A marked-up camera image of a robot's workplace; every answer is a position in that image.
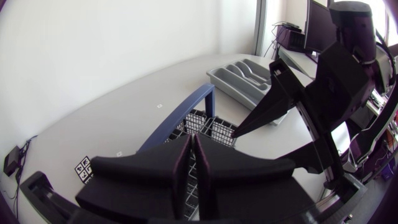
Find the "table surface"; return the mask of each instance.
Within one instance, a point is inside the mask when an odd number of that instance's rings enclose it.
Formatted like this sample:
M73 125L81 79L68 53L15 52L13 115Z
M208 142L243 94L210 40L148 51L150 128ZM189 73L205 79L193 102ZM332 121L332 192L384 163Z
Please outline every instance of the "table surface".
M75 166L85 157L116 157L135 154L156 127L194 90L210 82L206 71L248 58L268 68L269 59L252 55L207 55L187 60L128 83L62 118L32 141L23 182L40 170L47 175L54 190L70 200L83 187ZM312 80L297 70L294 73L303 85ZM216 115L239 125L250 111L216 89ZM196 109L205 108L202 101ZM345 123L332 133L337 148L349 146ZM236 141L236 149L246 154L275 159L303 146L312 139L298 111L293 108L278 126L266 125ZM4 177L2 181L14 182ZM314 201L317 201L325 181L323 174L308 174L295 169L293 176ZM19 195L21 223L40 223L43 219Z
M279 51L285 54L300 69L302 73L314 79L317 74L317 64L305 54L287 50L280 46Z

